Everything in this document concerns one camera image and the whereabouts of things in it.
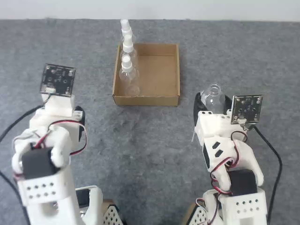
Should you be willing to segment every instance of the cable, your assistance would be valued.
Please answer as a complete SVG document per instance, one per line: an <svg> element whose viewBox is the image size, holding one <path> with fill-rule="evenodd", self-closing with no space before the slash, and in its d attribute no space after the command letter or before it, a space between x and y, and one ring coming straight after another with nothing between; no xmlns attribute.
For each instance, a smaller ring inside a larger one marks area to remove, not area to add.
<svg viewBox="0 0 300 225"><path fill-rule="evenodd" d="M205 204L205 200L203 198L196 198L195 202L196 202L196 205L199 207L202 207L202 205L200 205L198 202L203 202Z"/></svg>
<svg viewBox="0 0 300 225"><path fill-rule="evenodd" d="M239 160L240 160L240 153L239 153L238 147L236 146L236 143L235 143L235 141L234 141L234 139L233 139L233 134L235 134L235 133L243 134L243 135L245 136L245 138L246 138L246 139L244 140L244 142L246 142L246 141L248 140L248 135L247 135L246 133L242 132L242 131L236 130L236 131L233 131L233 132L231 133L230 139L233 141L233 144L234 144L234 150L235 150L235 152L236 152L236 160L235 160L234 163L232 163L232 164L230 165L230 168L236 167L236 165L239 163Z"/></svg>
<svg viewBox="0 0 300 225"><path fill-rule="evenodd" d="M77 151L71 152L70 155L73 156L73 155L76 155L76 154L82 152L85 149L85 147L87 146L87 143L88 143L88 133L86 132L85 126L81 122L76 121L76 120L58 120L58 121L54 121L53 123L51 123L48 126L48 130L50 129L50 126L52 126L54 124L59 124L59 123L77 123L79 126L81 126L84 129L84 134L85 134L85 144L84 144L84 146L81 149L77 150Z"/></svg>
<svg viewBox="0 0 300 225"><path fill-rule="evenodd" d="M267 216L267 222L268 222L268 224L270 224L273 205L274 205L275 194L276 194L277 186L278 186L280 176L281 176L281 173L282 173L282 160L281 160L281 157L280 157L279 153L275 150L275 148L271 145L271 143L262 135L262 133L259 131L259 129L256 126L254 126L254 130L267 143L267 145L270 147L270 149L276 155L276 157L278 159L278 162L279 162L279 170L278 170L278 174L277 174L277 177L276 177L276 180L275 180L275 183L274 183L274 187L273 187L273 190L272 190L272 196L271 196L270 204L269 204L269 213L268 213L268 216Z"/></svg>
<svg viewBox="0 0 300 225"><path fill-rule="evenodd" d="M39 108L42 108L45 103L48 102L49 98L51 97L51 94L48 96L48 98L46 99L46 101L42 104L42 105L38 105L37 107L33 108L33 109L30 109L28 110L26 113L24 113L21 117L19 117L15 122L13 122L11 125L9 125L4 131L3 133L1 134L0 136L0 143L2 142L2 140L4 139L4 137L9 133L9 131L18 123L20 122L21 120L23 120L26 116L34 113L37 109ZM22 203L22 200L21 200L21 196L18 192L18 190L16 189L15 185L9 180L9 178L7 176L5 176L5 174L0 171L0 176L3 178L3 180L12 188L12 190L14 191L16 197L18 198L19 202L21 205L23 205ZM27 224L30 225L30 221L29 221L29 218L28 218L28 214L27 214L27 211L26 209L23 207L23 213L24 213L24 216L25 216L25 219L26 219L26 222Z"/></svg>
<svg viewBox="0 0 300 225"><path fill-rule="evenodd" d="M217 196L215 196L215 199L216 199L216 210L215 210L215 214L214 216L212 217L211 221L209 221L207 223L207 225L212 225L212 223L214 222L215 218L216 218L216 215L217 215L217 212L218 212L218 209L219 209L219 204L218 204L218 198L219 198L220 194L218 194Z"/></svg>

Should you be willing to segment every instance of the plastic bottle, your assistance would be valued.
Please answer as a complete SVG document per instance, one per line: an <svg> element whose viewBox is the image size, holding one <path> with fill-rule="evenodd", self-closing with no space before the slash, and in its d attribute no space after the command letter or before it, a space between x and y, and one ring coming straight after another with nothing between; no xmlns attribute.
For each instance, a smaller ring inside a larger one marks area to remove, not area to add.
<svg viewBox="0 0 300 225"><path fill-rule="evenodd" d="M129 55L122 57L122 68L119 71L119 77L125 95L127 96L138 96L140 94L139 87L139 71L132 65Z"/></svg>
<svg viewBox="0 0 300 225"><path fill-rule="evenodd" d="M201 101L207 110L212 111L214 114L224 113L225 95L217 83L210 85L210 87L201 94Z"/></svg>
<svg viewBox="0 0 300 225"><path fill-rule="evenodd" d="M134 48L132 35L125 35L124 42L123 42L123 50L121 51L121 57L124 55L129 55L134 67L138 68L138 59L137 59L137 52Z"/></svg>
<svg viewBox="0 0 300 225"><path fill-rule="evenodd" d="M133 43L135 43L136 38L135 38L135 35L132 33L131 26L127 19L121 19L121 30L122 30L121 46L123 45L125 35L131 35L132 41L133 41Z"/></svg>

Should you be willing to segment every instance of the white spray nozzle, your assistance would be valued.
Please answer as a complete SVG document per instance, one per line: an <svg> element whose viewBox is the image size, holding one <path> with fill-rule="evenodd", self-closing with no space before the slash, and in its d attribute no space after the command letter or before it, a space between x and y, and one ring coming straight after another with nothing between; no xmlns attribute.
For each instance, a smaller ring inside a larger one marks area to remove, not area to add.
<svg viewBox="0 0 300 225"><path fill-rule="evenodd" d="M132 71L132 62L129 55L123 55L122 57L122 70L124 72L131 72Z"/></svg>
<svg viewBox="0 0 300 225"><path fill-rule="evenodd" d="M126 53L133 51L132 35L127 34L124 36L123 51Z"/></svg>
<svg viewBox="0 0 300 225"><path fill-rule="evenodd" d="M131 30L128 20L126 20L126 19L121 20L121 29L122 29L123 36L125 36L127 34L132 35L132 30Z"/></svg>

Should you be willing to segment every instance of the black plastic part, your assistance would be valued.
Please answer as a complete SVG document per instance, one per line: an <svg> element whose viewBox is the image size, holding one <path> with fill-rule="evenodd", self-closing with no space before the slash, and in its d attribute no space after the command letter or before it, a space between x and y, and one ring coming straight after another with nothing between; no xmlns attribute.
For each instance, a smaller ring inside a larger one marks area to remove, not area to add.
<svg viewBox="0 0 300 225"><path fill-rule="evenodd" d="M257 193L257 185L253 171L248 169L228 172L233 196Z"/></svg>
<svg viewBox="0 0 300 225"><path fill-rule="evenodd" d="M25 179L54 175L59 170L50 159L51 149L52 148L33 149L22 155Z"/></svg>
<svg viewBox="0 0 300 225"><path fill-rule="evenodd" d="M227 110L231 109L232 103L233 103L232 100L228 96L225 96L225 107L224 107L223 114L226 114ZM201 101L201 94L200 94L200 92L198 92L196 94L195 100L194 100L194 125L195 126L197 124L198 112L199 111L207 111L206 106Z"/></svg>
<svg viewBox="0 0 300 225"><path fill-rule="evenodd" d="M79 208L88 207L90 205L90 190L76 190Z"/></svg>
<svg viewBox="0 0 300 225"><path fill-rule="evenodd" d="M219 145L220 145L220 142L214 143L214 145L212 146L212 149L216 149Z"/></svg>
<svg viewBox="0 0 300 225"><path fill-rule="evenodd" d="M80 107L80 106L76 106L75 107L75 111L82 111L82 118L81 120L79 121L82 125L85 125L85 111ZM83 134L83 127L79 127L79 141L81 139L81 136Z"/></svg>
<svg viewBox="0 0 300 225"><path fill-rule="evenodd" d="M210 158L208 157L208 153L207 153L205 144L203 145L203 155L204 155L206 166L209 169L210 168Z"/></svg>
<svg viewBox="0 0 300 225"><path fill-rule="evenodd" d="M218 158L223 153L222 150L218 150L215 154L215 157Z"/></svg>
<svg viewBox="0 0 300 225"><path fill-rule="evenodd" d="M228 109L231 109L232 104L233 104L233 101L231 100L231 98L229 98L227 95L225 95L225 108L223 111L224 115L226 115Z"/></svg>
<svg viewBox="0 0 300 225"><path fill-rule="evenodd" d="M201 101L201 94L198 92L195 96L194 100L194 124L196 126L198 120L198 112L199 111L207 111L207 108Z"/></svg>

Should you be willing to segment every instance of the cardboard box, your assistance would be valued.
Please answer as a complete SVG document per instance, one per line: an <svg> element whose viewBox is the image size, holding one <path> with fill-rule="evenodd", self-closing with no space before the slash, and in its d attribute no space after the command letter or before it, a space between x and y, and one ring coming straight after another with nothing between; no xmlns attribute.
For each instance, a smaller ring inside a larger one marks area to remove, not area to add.
<svg viewBox="0 0 300 225"><path fill-rule="evenodd" d="M173 105L179 103L179 45L135 44L140 72L139 96L125 96L119 70L120 46L114 70L112 96L117 105Z"/></svg>

